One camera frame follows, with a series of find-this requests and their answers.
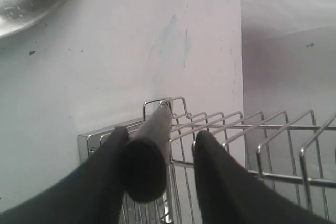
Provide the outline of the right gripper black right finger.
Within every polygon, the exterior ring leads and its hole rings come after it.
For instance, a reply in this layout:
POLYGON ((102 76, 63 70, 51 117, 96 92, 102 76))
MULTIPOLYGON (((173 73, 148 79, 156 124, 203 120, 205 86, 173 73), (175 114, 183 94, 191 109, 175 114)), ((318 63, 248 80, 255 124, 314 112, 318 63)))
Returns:
POLYGON ((193 163, 203 223, 328 223, 249 174, 208 131, 197 135, 193 163))

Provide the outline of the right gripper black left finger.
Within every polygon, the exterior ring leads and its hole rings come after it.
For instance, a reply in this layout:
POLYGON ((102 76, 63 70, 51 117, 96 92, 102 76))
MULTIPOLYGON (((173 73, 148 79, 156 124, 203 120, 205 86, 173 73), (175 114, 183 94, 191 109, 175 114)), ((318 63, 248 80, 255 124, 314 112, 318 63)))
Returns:
POLYGON ((127 141, 126 128, 116 128, 67 177, 1 213, 1 223, 118 223, 124 195, 119 155, 127 141))

